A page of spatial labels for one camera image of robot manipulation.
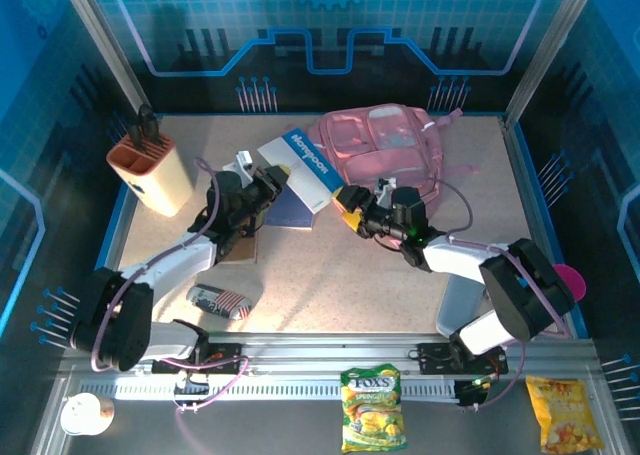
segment pink object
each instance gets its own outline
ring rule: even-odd
[[[329,112],[307,135],[347,184],[374,190],[378,179],[396,178],[397,186],[416,187],[427,216],[438,205],[442,177],[440,129],[462,115],[456,109],[434,122],[420,108],[385,104]]]
[[[560,278],[562,278],[569,290],[571,290],[575,301],[579,302],[582,300],[587,293],[587,283],[584,281],[584,278],[582,278],[582,275],[580,275],[580,272],[569,265],[563,265],[561,263],[554,265],[553,268],[555,268]]]

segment snack bag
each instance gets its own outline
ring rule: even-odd
[[[584,382],[527,377],[544,453],[577,453],[604,448]]]
[[[340,376],[342,452],[390,452],[407,447],[400,413],[400,372],[386,364]]]

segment yellow chip bag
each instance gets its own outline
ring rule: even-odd
[[[340,376],[342,453],[406,448],[400,413],[400,372],[393,365],[354,368]]]
[[[527,377],[544,453],[577,453],[604,448],[584,382]]]

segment paper cup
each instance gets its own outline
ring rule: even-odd
[[[92,393],[79,393],[62,408],[60,425],[69,435],[99,435],[113,421],[113,402]]]

